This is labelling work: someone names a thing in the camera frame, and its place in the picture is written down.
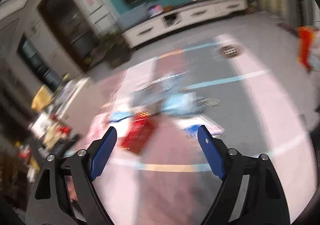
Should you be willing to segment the red cigarette box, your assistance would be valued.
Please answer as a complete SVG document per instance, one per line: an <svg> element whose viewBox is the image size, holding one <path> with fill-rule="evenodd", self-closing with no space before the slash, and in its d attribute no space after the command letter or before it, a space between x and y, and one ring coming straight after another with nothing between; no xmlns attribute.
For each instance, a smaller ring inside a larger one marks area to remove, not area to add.
<svg viewBox="0 0 320 225"><path fill-rule="evenodd" d="M121 141L120 148L135 155L141 155L156 126L157 124L149 112L142 111L135 114L129 132Z"/></svg>

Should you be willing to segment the blue face mask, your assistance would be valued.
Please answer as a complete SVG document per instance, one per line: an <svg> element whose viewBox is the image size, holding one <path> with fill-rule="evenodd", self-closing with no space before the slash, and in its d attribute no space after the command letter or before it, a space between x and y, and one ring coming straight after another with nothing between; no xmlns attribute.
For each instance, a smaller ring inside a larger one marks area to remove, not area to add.
<svg viewBox="0 0 320 225"><path fill-rule="evenodd" d="M198 105L195 92L179 92L170 95L161 104L161 113L172 116L184 116L197 111Z"/></svg>

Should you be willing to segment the clear blue plastic wrapper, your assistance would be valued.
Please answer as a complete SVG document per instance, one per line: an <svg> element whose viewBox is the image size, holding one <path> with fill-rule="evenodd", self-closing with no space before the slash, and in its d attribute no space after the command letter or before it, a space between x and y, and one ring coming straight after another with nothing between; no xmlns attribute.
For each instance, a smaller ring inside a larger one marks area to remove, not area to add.
<svg viewBox="0 0 320 225"><path fill-rule="evenodd" d="M159 102L184 88L186 72L168 74L142 85L131 93L132 108Z"/></svg>

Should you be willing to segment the white paper cup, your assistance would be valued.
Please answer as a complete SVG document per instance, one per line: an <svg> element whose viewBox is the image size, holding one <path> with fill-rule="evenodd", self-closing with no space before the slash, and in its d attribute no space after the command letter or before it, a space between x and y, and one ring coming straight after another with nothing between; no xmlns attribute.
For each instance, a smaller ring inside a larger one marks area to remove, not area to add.
<svg viewBox="0 0 320 225"><path fill-rule="evenodd" d="M108 122L109 123L118 123L122 120L132 117L132 113L128 110L117 110L111 113Z"/></svg>

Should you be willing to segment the yellow cloth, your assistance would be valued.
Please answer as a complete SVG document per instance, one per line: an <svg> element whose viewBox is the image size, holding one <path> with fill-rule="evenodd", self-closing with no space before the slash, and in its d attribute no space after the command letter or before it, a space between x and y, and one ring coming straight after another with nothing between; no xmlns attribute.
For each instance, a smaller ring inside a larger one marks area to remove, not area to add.
<svg viewBox="0 0 320 225"><path fill-rule="evenodd" d="M53 98L53 92L46 85L43 85L36 96L34 97L31 109L39 113L45 106L47 106Z"/></svg>

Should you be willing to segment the white cabinet box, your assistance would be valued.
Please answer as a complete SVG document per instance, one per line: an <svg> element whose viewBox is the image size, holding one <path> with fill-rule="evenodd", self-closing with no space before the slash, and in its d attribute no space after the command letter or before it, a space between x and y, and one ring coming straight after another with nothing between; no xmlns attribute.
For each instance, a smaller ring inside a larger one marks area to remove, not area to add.
<svg viewBox="0 0 320 225"><path fill-rule="evenodd" d="M90 82L90 78L77 78L69 81L62 90L57 94L54 101L53 113L55 113L56 119L61 119L63 113L66 111L68 103L75 93L82 88L87 82Z"/></svg>

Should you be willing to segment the plant shelf by cabinet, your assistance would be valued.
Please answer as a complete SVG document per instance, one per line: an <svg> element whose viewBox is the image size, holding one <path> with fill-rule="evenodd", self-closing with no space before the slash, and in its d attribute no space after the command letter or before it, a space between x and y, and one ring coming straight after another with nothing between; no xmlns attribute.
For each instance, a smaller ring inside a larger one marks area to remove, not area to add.
<svg viewBox="0 0 320 225"><path fill-rule="evenodd" d="M92 69L102 62L110 68L128 62L131 59L131 49L120 31L105 33L97 39L97 46L88 54L84 62Z"/></svg>

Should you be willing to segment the red paper shopping bag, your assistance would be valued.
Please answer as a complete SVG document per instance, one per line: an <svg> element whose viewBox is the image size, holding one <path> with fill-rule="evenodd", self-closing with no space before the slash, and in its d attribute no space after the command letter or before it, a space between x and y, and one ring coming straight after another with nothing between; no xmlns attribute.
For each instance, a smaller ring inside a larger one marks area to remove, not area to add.
<svg viewBox="0 0 320 225"><path fill-rule="evenodd" d="M311 26L301 26L297 31L299 38L298 62L307 70L307 72L310 72L312 69L308 63L310 46L316 36L316 33L319 32L319 29Z"/></svg>

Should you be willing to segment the white tv stand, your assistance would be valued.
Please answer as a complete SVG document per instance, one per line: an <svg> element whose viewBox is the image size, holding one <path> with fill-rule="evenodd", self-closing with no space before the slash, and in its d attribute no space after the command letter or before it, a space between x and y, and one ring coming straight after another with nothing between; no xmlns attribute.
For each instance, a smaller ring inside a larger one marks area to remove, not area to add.
<svg viewBox="0 0 320 225"><path fill-rule="evenodd" d="M167 33L208 20L226 17L248 8L247 0L204 0L150 18L123 33L130 48L135 48Z"/></svg>

